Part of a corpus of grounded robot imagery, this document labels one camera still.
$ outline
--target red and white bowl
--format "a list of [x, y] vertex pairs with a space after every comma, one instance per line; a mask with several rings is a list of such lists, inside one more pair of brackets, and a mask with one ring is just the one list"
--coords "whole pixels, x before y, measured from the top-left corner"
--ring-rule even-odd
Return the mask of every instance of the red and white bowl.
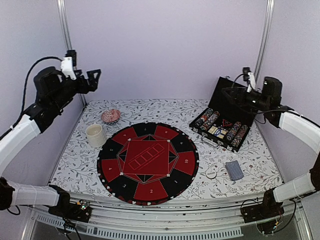
[[101, 115], [102, 121], [106, 124], [115, 124], [120, 119], [121, 112], [118, 109], [107, 110]]

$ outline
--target open case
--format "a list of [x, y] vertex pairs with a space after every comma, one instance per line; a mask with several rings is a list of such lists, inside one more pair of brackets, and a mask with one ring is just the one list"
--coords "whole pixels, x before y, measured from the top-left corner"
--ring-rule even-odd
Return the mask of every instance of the open case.
[[[230, 88], [232, 84], [233, 81], [224, 77], [220, 77], [214, 89], [211, 100], [208, 104], [208, 107], [200, 115], [198, 115], [189, 124], [189, 126], [194, 132], [202, 135], [203, 138], [207, 138], [217, 143], [218, 146], [222, 146], [232, 152], [238, 152], [241, 145], [245, 141], [248, 132], [251, 129], [255, 116], [253, 114], [241, 110], [238, 106], [233, 105], [228, 101], [227, 97], [223, 94], [222, 89]], [[233, 87], [246, 88], [245, 86], [239, 83], [234, 83]], [[200, 129], [198, 126], [196, 126], [195, 122], [207, 111], [207, 109], [213, 109], [213, 111], [218, 111], [220, 113], [220, 116], [214, 122], [212, 127], [210, 127], [210, 129], [204, 131]], [[248, 126], [248, 130], [246, 131], [245, 135], [240, 141], [240, 144], [237, 147], [232, 146], [231, 142], [226, 139], [226, 134], [232, 128], [235, 122], [240, 122], [242, 126]]]

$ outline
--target poker mat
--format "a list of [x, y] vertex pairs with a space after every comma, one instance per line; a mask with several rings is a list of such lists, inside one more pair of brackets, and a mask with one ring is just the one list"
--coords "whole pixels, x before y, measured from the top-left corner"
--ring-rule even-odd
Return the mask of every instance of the poker mat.
[[116, 198], [157, 205], [181, 194], [195, 179], [199, 155], [181, 130], [164, 123], [138, 123], [116, 132], [98, 155], [97, 172]]

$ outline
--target blue striped cloth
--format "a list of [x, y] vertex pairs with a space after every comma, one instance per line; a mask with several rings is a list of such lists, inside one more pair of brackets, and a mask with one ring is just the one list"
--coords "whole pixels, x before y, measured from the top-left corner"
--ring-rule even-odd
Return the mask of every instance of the blue striped cloth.
[[226, 162], [225, 168], [232, 181], [236, 181], [244, 177], [244, 173], [242, 172], [238, 161]]

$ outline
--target white cup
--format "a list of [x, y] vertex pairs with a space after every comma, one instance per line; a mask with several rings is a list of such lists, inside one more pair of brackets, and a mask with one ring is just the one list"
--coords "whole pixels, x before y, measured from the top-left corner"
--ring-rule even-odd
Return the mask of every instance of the white cup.
[[94, 148], [103, 146], [107, 141], [107, 136], [100, 124], [92, 124], [85, 130], [89, 145]]

